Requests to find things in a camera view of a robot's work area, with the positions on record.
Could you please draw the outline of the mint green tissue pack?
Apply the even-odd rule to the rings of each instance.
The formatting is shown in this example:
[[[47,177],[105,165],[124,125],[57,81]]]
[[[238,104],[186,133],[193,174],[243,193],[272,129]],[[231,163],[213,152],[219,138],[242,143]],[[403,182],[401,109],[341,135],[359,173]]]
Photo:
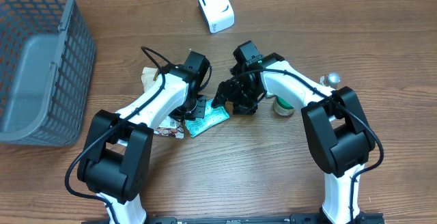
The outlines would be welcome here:
[[[185,127],[192,138],[230,118],[228,112],[226,112],[223,106],[212,108],[212,101],[213,99],[206,102],[204,118],[196,118],[195,120],[185,121]]]

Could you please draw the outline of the brown white snack bag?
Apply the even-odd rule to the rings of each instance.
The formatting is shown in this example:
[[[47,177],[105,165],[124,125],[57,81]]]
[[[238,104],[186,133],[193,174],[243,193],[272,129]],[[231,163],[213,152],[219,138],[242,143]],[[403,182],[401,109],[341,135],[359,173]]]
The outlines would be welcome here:
[[[156,68],[144,67],[141,74],[141,82],[143,91],[147,91],[155,83],[158,76],[158,70]],[[157,129],[154,130],[156,135],[164,137],[174,137],[176,139],[184,138],[184,128],[181,122],[177,122],[175,119],[167,116]]]

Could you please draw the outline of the green white can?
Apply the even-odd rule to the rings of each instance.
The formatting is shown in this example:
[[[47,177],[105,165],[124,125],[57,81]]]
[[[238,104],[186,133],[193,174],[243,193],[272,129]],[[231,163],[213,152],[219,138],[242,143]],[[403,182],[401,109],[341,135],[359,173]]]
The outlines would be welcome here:
[[[284,99],[276,96],[273,102],[273,109],[275,112],[282,116],[291,116],[295,109],[292,105],[288,104]]]

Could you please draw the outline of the yellow drink bottle grey cap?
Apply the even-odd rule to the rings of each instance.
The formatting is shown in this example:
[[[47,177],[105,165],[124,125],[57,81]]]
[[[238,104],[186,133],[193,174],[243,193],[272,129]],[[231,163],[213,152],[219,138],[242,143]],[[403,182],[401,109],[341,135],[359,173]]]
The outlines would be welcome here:
[[[338,84],[341,82],[341,78],[338,73],[331,72],[320,77],[320,84],[325,87],[331,87],[337,89]]]

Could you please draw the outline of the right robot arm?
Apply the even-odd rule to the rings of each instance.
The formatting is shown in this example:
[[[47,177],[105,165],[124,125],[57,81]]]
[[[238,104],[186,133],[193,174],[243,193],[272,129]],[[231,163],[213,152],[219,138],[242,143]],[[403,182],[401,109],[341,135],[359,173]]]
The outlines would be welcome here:
[[[262,55],[252,41],[233,52],[232,77],[223,81],[212,107],[232,102],[236,115],[256,112],[259,96],[272,94],[302,115],[309,151],[324,172],[325,197],[319,214],[293,214],[293,223],[383,223],[358,206],[360,176],[369,153],[381,146],[355,91],[321,85],[299,73],[282,56]]]

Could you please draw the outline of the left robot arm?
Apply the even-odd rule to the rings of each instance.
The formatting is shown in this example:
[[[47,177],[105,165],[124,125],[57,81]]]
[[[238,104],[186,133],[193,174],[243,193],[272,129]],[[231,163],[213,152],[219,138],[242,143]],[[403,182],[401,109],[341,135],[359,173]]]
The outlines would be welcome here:
[[[146,222],[139,192],[147,178],[154,131],[168,117],[204,117],[206,98],[200,91],[211,73],[206,56],[192,51],[183,64],[158,67],[155,83],[127,107],[95,114],[72,166],[91,192],[84,197],[104,203],[107,223]]]

